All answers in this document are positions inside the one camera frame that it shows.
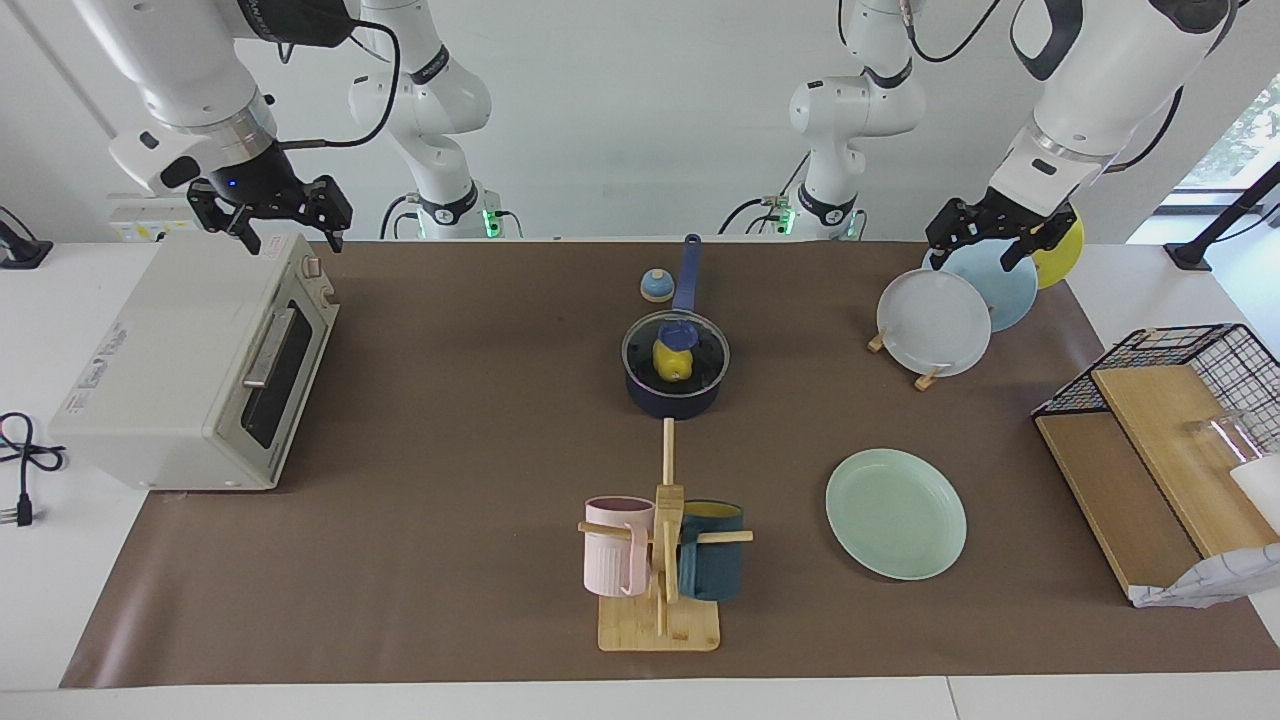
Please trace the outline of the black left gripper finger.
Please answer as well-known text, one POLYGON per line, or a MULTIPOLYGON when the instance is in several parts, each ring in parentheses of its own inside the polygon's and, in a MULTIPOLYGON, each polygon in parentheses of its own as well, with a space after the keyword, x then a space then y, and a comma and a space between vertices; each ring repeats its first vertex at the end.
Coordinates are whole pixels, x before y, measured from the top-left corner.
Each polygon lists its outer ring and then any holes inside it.
POLYGON ((1061 205, 1047 219, 1007 220, 1005 229, 1012 240, 1012 245, 1000 259, 1002 270, 1011 272, 1024 258, 1029 258, 1037 251, 1056 249, 1076 219, 1076 211, 1073 205, 1061 205))
POLYGON ((957 249, 984 240, 984 214, 986 208, 980 202, 970 204, 963 199, 946 201, 925 228, 929 269, 941 270, 957 249))

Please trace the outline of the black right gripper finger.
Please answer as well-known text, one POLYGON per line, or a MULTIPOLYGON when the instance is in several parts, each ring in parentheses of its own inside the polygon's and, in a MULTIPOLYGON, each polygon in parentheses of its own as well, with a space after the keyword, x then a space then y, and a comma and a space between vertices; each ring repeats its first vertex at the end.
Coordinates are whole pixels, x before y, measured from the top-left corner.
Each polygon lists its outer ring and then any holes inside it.
POLYGON ((344 233, 351 228, 353 208, 332 176, 320 176, 302 186, 300 223, 320 231, 333 252, 342 252, 344 233))
POLYGON ((207 179, 193 179, 188 184, 188 204, 201 227, 210 233, 223 233, 238 240, 251 255, 260 255, 261 240, 252 228, 255 208, 232 202, 223 209, 218 195, 207 179))

